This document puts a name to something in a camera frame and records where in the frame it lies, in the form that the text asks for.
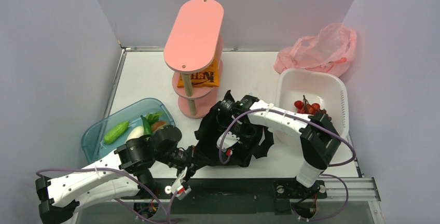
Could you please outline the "black fabric bag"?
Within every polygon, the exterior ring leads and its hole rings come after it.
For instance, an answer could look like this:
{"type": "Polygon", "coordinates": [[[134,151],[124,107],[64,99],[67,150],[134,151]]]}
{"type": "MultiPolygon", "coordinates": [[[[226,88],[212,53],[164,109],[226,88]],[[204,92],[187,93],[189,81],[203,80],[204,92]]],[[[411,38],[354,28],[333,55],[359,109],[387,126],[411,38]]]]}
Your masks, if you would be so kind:
{"type": "Polygon", "coordinates": [[[268,151],[274,144],[273,134],[263,125],[250,123],[248,116],[240,118],[227,131],[235,117],[250,110],[253,103],[259,99],[246,95],[235,101],[231,91],[211,107],[195,131],[198,141],[195,146],[195,164],[204,166],[223,166],[219,159],[219,145],[226,134],[222,145],[222,160],[228,161],[226,166],[248,167],[252,158],[268,156],[268,151]]]}

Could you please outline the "dark green cucumber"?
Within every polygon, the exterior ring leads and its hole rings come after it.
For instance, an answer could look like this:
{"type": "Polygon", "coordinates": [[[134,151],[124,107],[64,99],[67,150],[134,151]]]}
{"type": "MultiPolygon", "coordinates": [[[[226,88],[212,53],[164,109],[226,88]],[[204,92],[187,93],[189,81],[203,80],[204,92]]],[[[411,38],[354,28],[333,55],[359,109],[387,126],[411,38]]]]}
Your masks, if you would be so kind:
{"type": "Polygon", "coordinates": [[[145,116],[140,116],[140,119],[142,120],[144,135],[151,136],[152,128],[151,128],[151,125],[150,125],[148,119],[145,116]]]}

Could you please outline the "green leaf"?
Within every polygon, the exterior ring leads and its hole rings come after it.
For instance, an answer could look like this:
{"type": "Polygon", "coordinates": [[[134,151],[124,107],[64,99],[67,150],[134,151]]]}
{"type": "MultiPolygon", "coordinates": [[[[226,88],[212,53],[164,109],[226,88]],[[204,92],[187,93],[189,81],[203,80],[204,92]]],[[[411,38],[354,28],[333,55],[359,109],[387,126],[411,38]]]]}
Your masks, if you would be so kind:
{"type": "Polygon", "coordinates": [[[150,125],[153,125],[157,121],[159,121],[160,116],[162,115],[162,112],[155,112],[155,113],[148,113],[146,115],[146,119],[150,125]]]}

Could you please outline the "white round food item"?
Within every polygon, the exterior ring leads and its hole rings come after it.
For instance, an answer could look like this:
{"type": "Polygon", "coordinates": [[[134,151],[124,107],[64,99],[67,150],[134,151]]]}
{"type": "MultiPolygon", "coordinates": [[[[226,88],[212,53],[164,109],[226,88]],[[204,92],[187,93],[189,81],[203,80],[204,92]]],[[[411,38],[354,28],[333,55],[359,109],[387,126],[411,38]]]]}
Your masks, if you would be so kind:
{"type": "Polygon", "coordinates": [[[137,126],[129,133],[129,135],[127,136],[126,142],[131,139],[139,138],[143,135],[144,135],[143,126],[137,126]]]}

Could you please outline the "orange snack bag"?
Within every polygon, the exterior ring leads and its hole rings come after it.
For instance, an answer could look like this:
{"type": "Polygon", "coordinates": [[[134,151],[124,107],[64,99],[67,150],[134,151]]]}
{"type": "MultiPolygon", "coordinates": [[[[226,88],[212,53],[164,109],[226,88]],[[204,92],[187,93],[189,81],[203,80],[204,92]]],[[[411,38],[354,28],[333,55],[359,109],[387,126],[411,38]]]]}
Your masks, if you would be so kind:
{"type": "Polygon", "coordinates": [[[194,88],[219,87],[218,62],[213,62],[204,70],[190,75],[191,85],[194,88]]]}

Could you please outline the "red cherry tomato bunch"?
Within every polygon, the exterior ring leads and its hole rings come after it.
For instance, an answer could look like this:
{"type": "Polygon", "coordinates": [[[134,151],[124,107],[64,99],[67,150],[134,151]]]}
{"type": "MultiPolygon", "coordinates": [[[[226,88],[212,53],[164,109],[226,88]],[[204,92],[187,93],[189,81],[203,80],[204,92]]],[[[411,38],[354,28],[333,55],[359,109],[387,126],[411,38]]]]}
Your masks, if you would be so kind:
{"type": "Polygon", "coordinates": [[[321,108],[319,103],[310,103],[305,95],[302,96],[301,100],[294,102],[294,107],[297,109],[299,114],[309,114],[314,115],[316,113],[325,113],[324,109],[321,108]]]}

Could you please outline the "dark purple grape bunch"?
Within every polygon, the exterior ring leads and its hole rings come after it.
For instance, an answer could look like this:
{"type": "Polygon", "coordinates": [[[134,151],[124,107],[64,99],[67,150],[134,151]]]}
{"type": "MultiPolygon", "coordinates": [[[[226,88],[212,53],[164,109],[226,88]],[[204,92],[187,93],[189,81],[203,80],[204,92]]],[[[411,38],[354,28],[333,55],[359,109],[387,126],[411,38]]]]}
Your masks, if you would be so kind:
{"type": "Polygon", "coordinates": [[[320,112],[323,113],[325,116],[327,116],[329,120],[332,120],[332,117],[329,116],[326,109],[320,109],[320,112]]]}

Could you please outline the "pink plastic grocery bag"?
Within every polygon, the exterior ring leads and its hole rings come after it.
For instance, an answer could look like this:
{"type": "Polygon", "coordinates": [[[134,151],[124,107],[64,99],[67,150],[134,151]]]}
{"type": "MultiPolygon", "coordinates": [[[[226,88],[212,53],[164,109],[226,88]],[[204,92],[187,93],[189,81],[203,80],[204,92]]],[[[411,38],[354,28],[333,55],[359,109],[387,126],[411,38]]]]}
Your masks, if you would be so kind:
{"type": "Polygon", "coordinates": [[[316,36],[305,36],[292,47],[279,51],[273,65],[277,73],[289,68],[343,75],[355,58],[357,33],[341,23],[332,23],[316,36]]]}

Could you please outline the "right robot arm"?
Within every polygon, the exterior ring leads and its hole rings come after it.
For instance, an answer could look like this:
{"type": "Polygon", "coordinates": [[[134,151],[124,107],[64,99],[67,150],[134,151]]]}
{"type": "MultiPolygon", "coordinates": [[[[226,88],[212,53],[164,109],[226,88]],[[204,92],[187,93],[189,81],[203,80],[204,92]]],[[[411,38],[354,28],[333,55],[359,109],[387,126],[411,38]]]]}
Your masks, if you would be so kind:
{"type": "Polygon", "coordinates": [[[294,113],[250,95],[237,102],[222,100],[218,116],[226,120],[226,129],[217,141],[222,164],[231,160],[234,145],[243,141],[251,128],[262,126],[270,132],[298,138],[304,162],[294,178],[293,189],[301,198],[317,188],[315,182],[332,166],[331,161],[342,141],[326,114],[294,113]]]}

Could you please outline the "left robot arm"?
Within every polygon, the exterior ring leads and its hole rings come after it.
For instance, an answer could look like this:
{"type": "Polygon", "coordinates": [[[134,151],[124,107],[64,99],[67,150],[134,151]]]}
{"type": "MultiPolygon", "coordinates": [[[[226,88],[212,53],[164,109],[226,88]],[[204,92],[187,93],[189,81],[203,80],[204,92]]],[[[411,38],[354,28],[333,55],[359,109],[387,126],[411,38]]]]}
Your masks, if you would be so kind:
{"type": "Polygon", "coordinates": [[[150,168],[156,161],[178,172],[165,193],[184,198],[191,191],[187,181],[203,164],[195,146],[178,148],[181,138],[173,125],[155,132],[136,127],[124,144],[87,167],[57,178],[41,175],[35,184],[42,222],[63,223],[86,207],[114,198],[155,198],[158,187],[150,168]]]}

